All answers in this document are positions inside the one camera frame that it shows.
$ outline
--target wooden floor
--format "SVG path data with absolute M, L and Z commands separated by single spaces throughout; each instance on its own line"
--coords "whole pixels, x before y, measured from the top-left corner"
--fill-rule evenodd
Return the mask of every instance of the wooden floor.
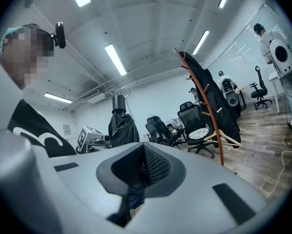
M 240 128 L 241 147 L 234 149 L 232 146 L 223 145 L 224 166 L 232 172 L 237 172 L 238 176 L 257 188 L 264 197 L 273 190 L 278 175 L 283 169 L 282 151 L 292 151 L 284 142 L 287 136 L 287 143 L 292 145 L 292 131 L 286 122 L 284 96 L 279 100 L 279 114 L 276 113 L 274 99 L 272 104 L 269 102 L 267 104 L 267 109 L 259 106 L 256 111 L 251 104 L 242 111 L 237 122 Z M 180 148 L 187 151 L 188 145 L 182 144 Z M 214 160 L 220 163 L 218 148 L 214 148 L 213 145 L 209 145 L 208 148 L 215 153 Z M 210 153 L 204 150 L 198 155 L 210 157 Z M 292 153 L 284 153 L 283 159 L 285 170 L 268 201 L 279 198 L 292 186 Z

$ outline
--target ceiling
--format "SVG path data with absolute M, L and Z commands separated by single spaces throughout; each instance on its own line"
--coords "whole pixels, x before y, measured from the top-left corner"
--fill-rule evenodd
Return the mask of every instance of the ceiling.
M 32 17 L 41 21 L 41 27 L 46 21 L 48 25 L 63 22 L 67 47 L 55 49 L 49 67 L 24 90 L 25 98 L 60 109 L 67 106 L 44 98 L 49 92 L 73 100 L 71 109 L 89 91 L 112 94 L 148 77 L 179 72 L 180 62 L 172 48 L 192 53 L 209 30 L 194 56 L 203 63 L 244 0 L 227 0 L 223 9 L 219 1 L 91 0 L 79 7 L 75 0 L 34 0 L 32 8 L 21 8 L 22 13 L 32 10 L 21 22 L 35 22 Z M 104 50 L 109 44 L 114 45 L 127 75 L 119 74 Z

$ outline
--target clothes hanger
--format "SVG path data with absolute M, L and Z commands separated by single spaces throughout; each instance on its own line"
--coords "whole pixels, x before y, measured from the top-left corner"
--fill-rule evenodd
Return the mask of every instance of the clothes hanger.
M 224 138 L 226 138 L 226 139 L 228 139 L 228 140 L 230 140 L 231 142 L 234 143 L 234 144 L 232 144 L 232 143 L 224 143 L 224 142 L 223 142 L 223 144 L 232 145 L 232 146 L 241 146 L 241 144 L 240 144 L 239 142 L 237 142 L 235 139 L 232 139 L 231 137 L 228 137 L 228 136 L 227 136 L 225 133 L 223 133 L 223 131 L 220 130 L 220 129 L 219 129 L 219 134 L 220 134 L 221 136 L 223 136 Z M 210 140 L 210 139 L 211 139 L 212 137 L 214 137 L 214 136 L 216 136 L 215 131 L 213 132 L 212 135 L 206 137 L 206 138 L 204 139 L 204 141 L 211 141 L 211 142 L 216 142 L 216 143 L 218 143 L 217 141 Z

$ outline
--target black stripe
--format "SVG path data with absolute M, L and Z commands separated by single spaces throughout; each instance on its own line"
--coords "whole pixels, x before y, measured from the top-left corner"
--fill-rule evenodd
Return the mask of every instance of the black stripe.
M 213 189 L 238 225 L 255 215 L 255 212 L 227 184 L 213 186 Z
M 60 165 L 60 166 L 54 166 L 54 168 L 57 172 L 60 172 L 60 171 L 64 171 L 64 170 L 74 168 L 77 166 L 79 166 L 77 163 L 69 163 L 69 164 Z

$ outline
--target person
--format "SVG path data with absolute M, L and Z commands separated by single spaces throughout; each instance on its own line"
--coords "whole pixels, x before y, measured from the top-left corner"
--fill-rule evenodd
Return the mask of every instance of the person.
M 230 83 L 231 83 L 233 89 L 236 89 L 237 85 L 233 81 L 232 77 L 224 75 L 223 71 L 219 71 L 219 76 L 220 76 L 220 78 L 218 79 L 218 87 L 221 90 L 221 92 L 223 93 L 224 98 L 226 98 L 226 94 L 224 93 L 223 85 L 222 85 L 222 82 L 224 81 L 224 79 L 229 79 L 230 80 Z M 240 113 L 242 111 L 242 107 L 240 105 L 240 101 L 238 100 L 237 105 L 235 107 L 231 107 L 231 109 L 232 109 L 232 113 L 233 113 L 233 116 L 234 116 L 235 120 L 238 120 L 238 118 L 240 117 Z
M 194 104 L 198 104 L 199 105 L 199 98 L 198 98 L 198 94 L 197 94 L 196 89 L 195 88 L 191 88 L 189 92 L 194 95 L 194 99 L 195 99 Z
M 50 34 L 36 24 L 8 28 L 0 45 L 0 64 L 23 90 L 53 56 Z M 24 99 L 18 103 L 8 125 L 14 134 L 25 136 L 32 145 L 45 148 L 49 157 L 75 155 L 74 148 Z
M 261 25 L 259 23 L 257 23 L 253 27 L 253 29 L 256 32 L 256 34 L 258 34 L 260 36 L 260 39 L 261 39 L 260 40 L 261 55 L 263 56 L 263 58 L 265 59 L 267 64 L 273 64 L 272 55 L 271 55 L 271 52 L 270 52 L 270 43 L 274 39 L 281 40 L 290 49 L 290 46 L 289 46 L 288 42 L 277 31 L 273 31 L 273 30 L 266 31 L 265 28 L 263 27 L 263 25 Z M 291 112 L 292 112 L 292 72 L 290 72 L 286 76 L 283 76 L 282 78 L 278 75 L 278 78 L 281 79 L 281 84 L 282 84 L 282 86 L 284 88 L 284 91 L 285 91 L 286 97 L 287 97 L 287 99 L 289 101 L 289 106 L 290 106 L 290 109 L 291 109 Z

